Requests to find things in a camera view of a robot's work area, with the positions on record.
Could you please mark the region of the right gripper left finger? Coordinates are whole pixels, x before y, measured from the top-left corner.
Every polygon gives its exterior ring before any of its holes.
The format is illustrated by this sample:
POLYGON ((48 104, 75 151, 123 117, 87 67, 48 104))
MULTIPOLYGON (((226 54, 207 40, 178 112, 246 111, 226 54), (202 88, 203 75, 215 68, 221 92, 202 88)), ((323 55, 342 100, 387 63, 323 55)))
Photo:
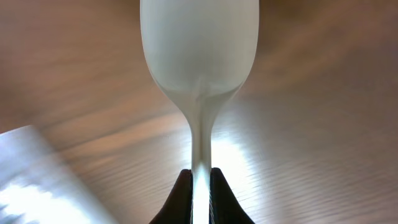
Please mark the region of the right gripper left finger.
POLYGON ((192 172, 183 169, 162 208, 149 223, 191 224, 192 192, 192 172))

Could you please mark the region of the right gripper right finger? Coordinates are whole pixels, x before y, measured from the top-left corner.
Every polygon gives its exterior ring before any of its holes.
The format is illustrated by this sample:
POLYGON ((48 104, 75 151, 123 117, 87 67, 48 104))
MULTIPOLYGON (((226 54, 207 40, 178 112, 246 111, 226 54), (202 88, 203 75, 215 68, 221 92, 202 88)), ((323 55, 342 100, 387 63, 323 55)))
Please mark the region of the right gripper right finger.
POLYGON ((254 224, 242 209, 221 169, 212 168, 210 175, 211 224, 254 224))

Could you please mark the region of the clear plastic basket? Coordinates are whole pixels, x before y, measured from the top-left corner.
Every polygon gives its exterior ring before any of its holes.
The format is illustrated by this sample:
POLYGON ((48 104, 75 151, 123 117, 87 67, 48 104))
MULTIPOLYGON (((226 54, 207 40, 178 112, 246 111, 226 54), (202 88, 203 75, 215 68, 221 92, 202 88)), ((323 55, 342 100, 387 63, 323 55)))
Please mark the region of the clear plastic basket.
POLYGON ((1 134, 1 223, 117 224, 33 126, 1 134))

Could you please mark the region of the white spoon pair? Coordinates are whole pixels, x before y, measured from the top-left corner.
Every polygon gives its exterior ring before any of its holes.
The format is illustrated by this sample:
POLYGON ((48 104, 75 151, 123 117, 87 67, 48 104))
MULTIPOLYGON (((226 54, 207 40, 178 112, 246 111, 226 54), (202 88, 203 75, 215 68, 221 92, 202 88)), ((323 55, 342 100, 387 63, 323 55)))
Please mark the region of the white spoon pair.
POLYGON ((192 222, 210 221, 211 130, 256 56, 258 0, 142 0, 150 74, 186 117, 192 135, 192 222))

